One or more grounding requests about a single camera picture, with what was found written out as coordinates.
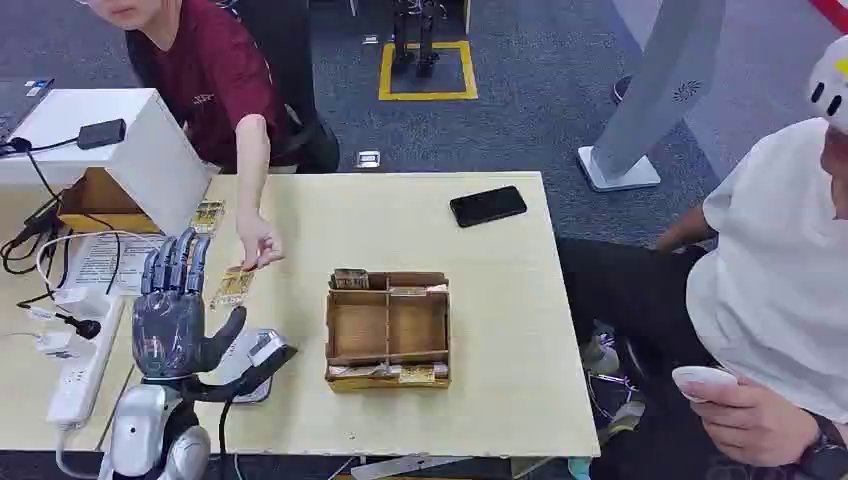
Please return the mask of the person's right hand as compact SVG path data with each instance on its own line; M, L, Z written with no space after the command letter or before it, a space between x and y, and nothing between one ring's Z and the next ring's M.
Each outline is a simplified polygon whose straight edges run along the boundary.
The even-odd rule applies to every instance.
M262 269L284 257L279 233L258 211L239 212L236 229L244 249L242 271Z

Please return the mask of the person's hand with watch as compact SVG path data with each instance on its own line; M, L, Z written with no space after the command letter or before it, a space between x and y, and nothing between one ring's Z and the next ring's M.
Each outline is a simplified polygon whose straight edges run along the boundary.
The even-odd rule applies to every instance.
M692 382L684 392L696 399L691 408L718 450L740 463L796 463L820 433L811 414L760 385Z

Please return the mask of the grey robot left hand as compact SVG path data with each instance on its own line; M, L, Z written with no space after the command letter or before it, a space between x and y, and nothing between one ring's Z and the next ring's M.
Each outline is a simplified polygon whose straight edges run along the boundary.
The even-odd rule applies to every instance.
M148 380L175 380L215 370L243 330L238 306L214 336L205 335L203 298L211 237L194 228L148 253L132 311L133 357Z

